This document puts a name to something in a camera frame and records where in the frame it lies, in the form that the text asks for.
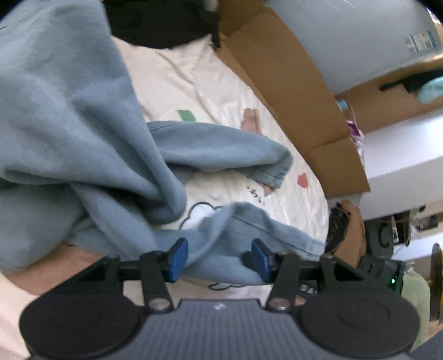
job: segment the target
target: cloud print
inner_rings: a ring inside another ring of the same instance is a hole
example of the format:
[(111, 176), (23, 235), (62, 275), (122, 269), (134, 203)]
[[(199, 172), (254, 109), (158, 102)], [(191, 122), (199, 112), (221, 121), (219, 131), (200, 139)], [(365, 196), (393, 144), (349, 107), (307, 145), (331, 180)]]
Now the cloud print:
[(180, 224), (180, 229), (196, 229), (202, 221), (210, 218), (220, 207), (221, 206), (213, 207), (210, 203), (206, 202), (195, 203), (189, 210), (188, 217)]

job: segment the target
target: white bed sheet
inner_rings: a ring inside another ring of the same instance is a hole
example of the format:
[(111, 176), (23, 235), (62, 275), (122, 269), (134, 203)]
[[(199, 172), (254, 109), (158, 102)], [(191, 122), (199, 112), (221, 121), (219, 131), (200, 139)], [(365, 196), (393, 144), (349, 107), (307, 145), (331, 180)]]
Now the white bed sheet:
[(198, 122), (240, 129), (244, 110), (256, 109), (261, 133), (286, 146), (294, 158), (282, 187), (266, 197), (260, 185), (236, 171), (193, 175), (185, 186), (186, 213), (165, 227), (192, 227), (217, 206), (250, 202), (272, 219), (325, 241), (329, 211), (320, 182), (254, 92), (216, 56), (209, 37), (172, 50), (114, 41), (146, 121), (180, 121), (178, 110), (189, 110)]

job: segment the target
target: cardboard box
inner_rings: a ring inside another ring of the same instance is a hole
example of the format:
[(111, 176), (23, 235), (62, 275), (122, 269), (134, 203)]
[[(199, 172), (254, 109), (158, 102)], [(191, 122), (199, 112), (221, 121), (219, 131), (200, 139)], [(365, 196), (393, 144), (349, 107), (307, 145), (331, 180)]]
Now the cardboard box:
[[(443, 27), (437, 25), (436, 28), (440, 38), (443, 39)], [(338, 95), (337, 99), (345, 99), (351, 104), (358, 127), (363, 133), (369, 133), (443, 107), (443, 97), (423, 105), (414, 94), (409, 94), (403, 85), (387, 91), (379, 90), (383, 84), (439, 67), (443, 67), (443, 57), (441, 55), (430, 61), (414, 64), (356, 86)]]
[(218, 56), (256, 93), (326, 197), (369, 191), (345, 119), (300, 42), (261, 0), (221, 0)]
[(443, 110), (401, 121), (365, 136), (364, 220), (443, 199)]

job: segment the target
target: bed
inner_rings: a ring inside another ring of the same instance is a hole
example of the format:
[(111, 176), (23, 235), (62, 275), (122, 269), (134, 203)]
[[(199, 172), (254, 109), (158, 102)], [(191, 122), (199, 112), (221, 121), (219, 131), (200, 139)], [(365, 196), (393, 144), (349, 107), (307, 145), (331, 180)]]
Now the bed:
[[(235, 171), (194, 174), (186, 184), (187, 210), (163, 228), (193, 228), (217, 207), (249, 202), (269, 216), (325, 241), (329, 211), (319, 180), (254, 92), (216, 55), (210, 37), (171, 50), (133, 46), (114, 38), (128, 68), (146, 121), (197, 121), (225, 125), (267, 136), (286, 146), (293, 166), (280, 189), (269, 190)], [(269, 286), (239, 287), (185, 278), (169, 286), (174, 301), (182, 297), (257, 297)], [(126, 294), (141, 303), (140, 286)]]

